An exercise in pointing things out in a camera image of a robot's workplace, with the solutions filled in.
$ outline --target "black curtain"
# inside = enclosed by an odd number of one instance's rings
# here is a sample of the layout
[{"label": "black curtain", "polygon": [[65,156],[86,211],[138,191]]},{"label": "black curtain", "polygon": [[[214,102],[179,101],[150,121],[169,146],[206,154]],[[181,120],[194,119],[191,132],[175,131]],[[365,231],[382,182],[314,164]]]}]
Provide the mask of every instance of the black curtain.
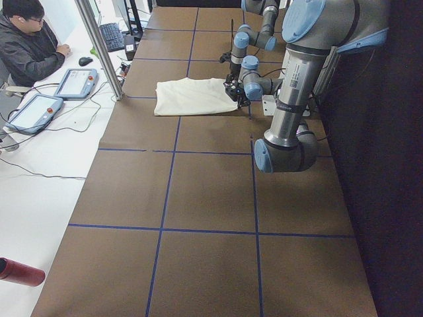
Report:
[{"label": "black curtain", "polygon": [[160,7],[241,8],[241,0],[157,0]]},{"label": "black curtain", "polygon": [[379,317],[423,316],[422,8],[392,0],[386,45],[342,57],[321,104]]}]

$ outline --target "touchscreen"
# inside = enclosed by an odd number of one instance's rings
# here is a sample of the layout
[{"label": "touchscreen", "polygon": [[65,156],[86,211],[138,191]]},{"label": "touchscreen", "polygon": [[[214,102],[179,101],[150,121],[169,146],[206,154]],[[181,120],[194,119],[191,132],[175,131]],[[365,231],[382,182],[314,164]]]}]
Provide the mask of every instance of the touchscreen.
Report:
[{"label": "touchscreen", "polygon": [[12,118],[11,125],[28,129],[34,127],[37,121],[46,113],[47,109],[57,102],[57,99],[37,96],[32,102]]},{"label": "touchscreen", "polygon": [[90,71],[72,70],[63,83],[59,94],[64,96],[80,95],[87,82]]}]

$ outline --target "white desk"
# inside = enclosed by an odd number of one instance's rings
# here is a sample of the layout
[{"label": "white desk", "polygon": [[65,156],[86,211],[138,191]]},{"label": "white desk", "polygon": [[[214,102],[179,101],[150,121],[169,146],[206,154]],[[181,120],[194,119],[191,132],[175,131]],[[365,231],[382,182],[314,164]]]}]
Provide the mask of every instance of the white desk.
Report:
[{"label": "white desk", "polygon": [[[79,68],[80,57],[91,56],[94,61],[86,68],[95,68],[99,73],[97,91],[106,77],[99,60],[89,53],[92,44],[83,26],[77,27],[65,42],[71,46],[71,55],[62,68],[36,86],[59,83],[68,68]],[[125,52],[110,54],[115,69],[120,65],[119,57],[125,59]],[[40,92],[53,95],[55,90],[56,87],[41,88]],[[35,93],[28,94],[25,100]],[[43,131],[14,152],[2,150],[0,158],[35,173],[85,177],[114,107],[110,86],[104,85],[93,100],[101,104],[101,109],[86,132],[77,133],[69,129]],[[88,101],[76,108],[80,103],[66,101],[58,116],[75,109],[54,120],[48,129],[72,127],[84,130],[98,105]],[[19,142],[28,136],[14,133],[13,138]],[[0,257],[38,267],[48,274],[83,183],[83,180],[31,176],[0,161]],[[27,287],[0,281],[0,314],[30,316],[43,285]]]}]

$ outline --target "red bottle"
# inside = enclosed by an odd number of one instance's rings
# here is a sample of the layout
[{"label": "red bottle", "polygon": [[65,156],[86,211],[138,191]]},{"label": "red bottle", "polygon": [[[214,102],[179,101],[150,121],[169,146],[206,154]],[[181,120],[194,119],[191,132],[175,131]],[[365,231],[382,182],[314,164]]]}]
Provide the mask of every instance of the red bottle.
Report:
[{"label": "red bottle", "polygon": [[39,286],[45,278],[46,274],[41,269],[0,258],[0,280],[28,286]]}]

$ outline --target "folded fabric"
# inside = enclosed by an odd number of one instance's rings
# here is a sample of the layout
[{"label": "folded fabric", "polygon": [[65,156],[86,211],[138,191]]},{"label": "folded fabric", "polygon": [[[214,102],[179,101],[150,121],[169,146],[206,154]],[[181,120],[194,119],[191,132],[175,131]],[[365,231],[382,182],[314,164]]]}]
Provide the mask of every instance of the folded fabric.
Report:
[{"label": "folded fabric", "polygon": [[157,83],[155,116],[189,116],[218,114],[237,109],[237,103],[225,93],[223,79],[194,80]]}]

